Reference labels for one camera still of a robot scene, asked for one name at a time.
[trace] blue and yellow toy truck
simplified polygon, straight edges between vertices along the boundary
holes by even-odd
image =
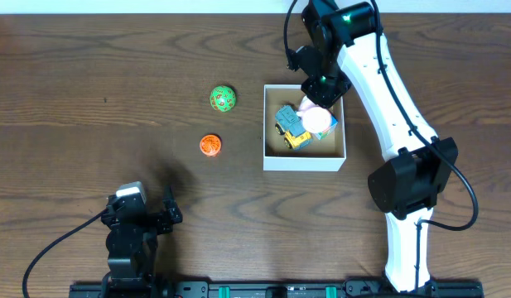
[[[286,105],[275,114],[275,130],[279,135],[285,136],[285,145],[289,149],[299,150],[312,143],[311,133],[301,124],[301,119],[291,106]]]

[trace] orange lid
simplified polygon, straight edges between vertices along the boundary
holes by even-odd
[[[217,156],[222,148],[222,141],[215,135],[207,135],[200,141],[200,150],[207,156]]]

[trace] white background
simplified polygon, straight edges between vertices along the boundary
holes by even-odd
[[[292,0],[0,0],[0,13],[284,13]],[[299,0],[300,12],[308,0]],[[342,7],[360,0],[336,0]],[[511,0],[377,0],[381,12],[511,12]]]

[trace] open box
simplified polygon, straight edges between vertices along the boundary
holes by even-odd
[[[336,129],[322,140],[294,151],[275,130],[275,114],[285,104],[296,110],[305,94],[300,85],[264,85],[263,169],[265,171],[338,171],[346,159],[344,107],[338,100],[330,109]]]

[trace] green ball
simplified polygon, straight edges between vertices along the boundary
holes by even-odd
[[[220,112],[228,112],[237,103],[235,92],[228,86],[218,86],[210,96],[211,107]]]

